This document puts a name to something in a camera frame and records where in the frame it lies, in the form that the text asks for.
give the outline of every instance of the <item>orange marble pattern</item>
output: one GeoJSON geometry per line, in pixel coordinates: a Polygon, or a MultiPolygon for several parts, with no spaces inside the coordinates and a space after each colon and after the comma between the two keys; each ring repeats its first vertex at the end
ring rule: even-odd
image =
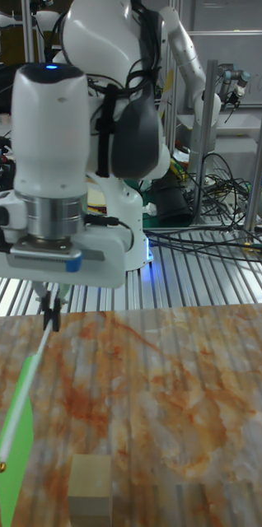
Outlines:
{"type": "MultiPolygon", "coordinates": [[[[0,430],[41,334],[0,319],[0,430]]],[[[30,401],[12,527],[69,527],[86,453],[112,455],[113,527],[262,527],[262,305],[65,315],[30,401]]]]}

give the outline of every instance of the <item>wooden block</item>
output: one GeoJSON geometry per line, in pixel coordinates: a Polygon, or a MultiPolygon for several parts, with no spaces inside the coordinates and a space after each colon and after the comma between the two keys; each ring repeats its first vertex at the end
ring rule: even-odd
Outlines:
{"type": "Polygon", "coordinates": [[[68,485],[72,527],[111,527],[110,455],[74,455],[68,485]]]}

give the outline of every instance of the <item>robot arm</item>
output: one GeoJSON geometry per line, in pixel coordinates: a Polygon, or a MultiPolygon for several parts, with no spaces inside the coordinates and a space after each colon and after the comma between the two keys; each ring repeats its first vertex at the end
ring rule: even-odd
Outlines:
{"type": "MultiPolygon", "coordinates": [[[[54,23],[58,20],[59,14],[56,12],[44,12],[38,11],[32,16],[32,26],[34,29],[38,29],[38,26],[42,31],[50,31],[53,29],[54,23]]],[[[21,15],[7,15],[0,11],[0,35],[2,31],[8,30],[11,27],[22,26],[21,15]]]]}
{"type": "Polygon", "coordinates": [[[222,111],[227,108],[228,104],[233,105],[234,109],[238,108],[242,97],[246,93],[246,86],[250,80],[250,74],[243,70],[237,70],[235,64],[220,64],[218,67],[218,75],[222,77],[222,87],[219,92],[222,111]],[[230,86],[233,81],[236,81],[236,84],[229,96],[230,86]]]}
{"type": "MultiPolygon", "coordinates": [[[[171,51],[180,70],[180,74],[185,81],[185,85],[187,86],[193,103],[194,126],[190,145],[189,171],[191,173],[196,173],[204,108],[203,93],[205,89],[206,77],[199,62],[194,44],[187,34],[185,28],[182,26],[177,11],[172,7],[164,7],[160,13],[166,25],[171,51]]],[[[213,147],[216,136],[216,123],[218,121],[220,110],[221,100],[218,94],[215,94],[213,101],[213,120],[211,132],[211,143],[213,147]]]]}

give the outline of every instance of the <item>marble table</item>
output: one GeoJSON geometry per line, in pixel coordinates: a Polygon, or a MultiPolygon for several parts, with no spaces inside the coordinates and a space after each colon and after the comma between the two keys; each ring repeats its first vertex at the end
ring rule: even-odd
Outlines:
{"type": "MultiPolygon", "coordinates": [[[[0,430],[41,334],[0,319],[0,430]]],[[[262,305],[65,315],[30,401],[12,527],[69,527],[73,454],[91,453],[112,456],[113,527],[262,527],[262,305]]]]}

